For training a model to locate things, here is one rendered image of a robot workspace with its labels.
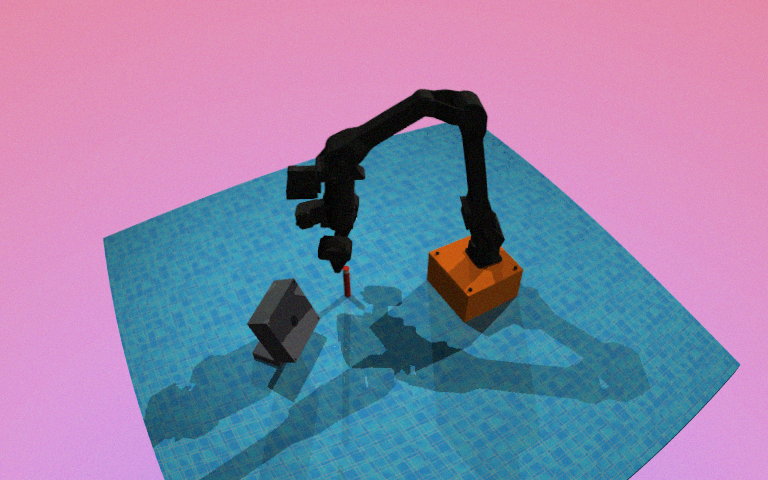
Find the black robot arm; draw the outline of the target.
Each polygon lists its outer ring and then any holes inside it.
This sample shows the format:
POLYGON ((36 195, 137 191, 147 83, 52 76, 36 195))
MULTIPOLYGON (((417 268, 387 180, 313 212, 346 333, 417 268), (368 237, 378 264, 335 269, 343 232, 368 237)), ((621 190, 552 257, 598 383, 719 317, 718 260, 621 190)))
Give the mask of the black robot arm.
POLYGON ((287 200, 315 199, 297 205, 295 224, 307 229, 321 222, 320 227, 327 228, 325 198, 330 203, 352 200, 354 180, 365 179, 359 164, 367 153, 425 116, 457 125, 462 135, 468 192, 460 196, 461 214, 471 233, 465 252, 477 268, 502 261, 499 252, 505 239, 487 195, 483 138, 488 115, 477 94, 468 90, 418 89, 365 124, 331 135, 315 166, 288 166, 287 200), (322 182, 323 199, 316 199, 322 182))

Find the dark red peg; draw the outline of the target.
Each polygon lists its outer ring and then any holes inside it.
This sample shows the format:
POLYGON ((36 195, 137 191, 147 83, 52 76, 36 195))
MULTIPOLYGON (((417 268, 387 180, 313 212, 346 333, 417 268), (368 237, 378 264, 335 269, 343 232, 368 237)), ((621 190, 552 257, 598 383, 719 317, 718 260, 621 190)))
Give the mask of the dark red peg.
POLYGON ((350 297, 350 275, 349 275, 349 267, 344 266, 342 269, 343 272, 343 284, 345 287, 345 296, 350 297))

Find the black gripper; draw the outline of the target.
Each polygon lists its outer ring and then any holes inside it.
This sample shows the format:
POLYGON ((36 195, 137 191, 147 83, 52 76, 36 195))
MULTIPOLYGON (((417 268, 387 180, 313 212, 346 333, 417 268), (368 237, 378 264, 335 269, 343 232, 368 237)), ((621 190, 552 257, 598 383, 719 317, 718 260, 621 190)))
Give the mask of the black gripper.
POLYGON ((340 273, 346 262, 351 260, 352 240, 348 235, 357 218, 359 196, 354 193, 352 200, 346 203, 324 201, 327 228, 334 230, 334 236, 325 235, 320 239, 318 258, 330 261, 335 273, 340 273))

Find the dark grey sloped panel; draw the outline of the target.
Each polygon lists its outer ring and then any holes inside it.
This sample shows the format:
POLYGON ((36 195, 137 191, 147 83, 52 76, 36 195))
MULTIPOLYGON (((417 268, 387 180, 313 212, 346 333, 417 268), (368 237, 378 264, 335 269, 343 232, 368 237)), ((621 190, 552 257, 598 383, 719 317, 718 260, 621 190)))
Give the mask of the dark grey sloped panel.
POLYGON ((247 325, 259 339, 254 358, 297 363, 320 317, 295 279, 274 280, 247 325))

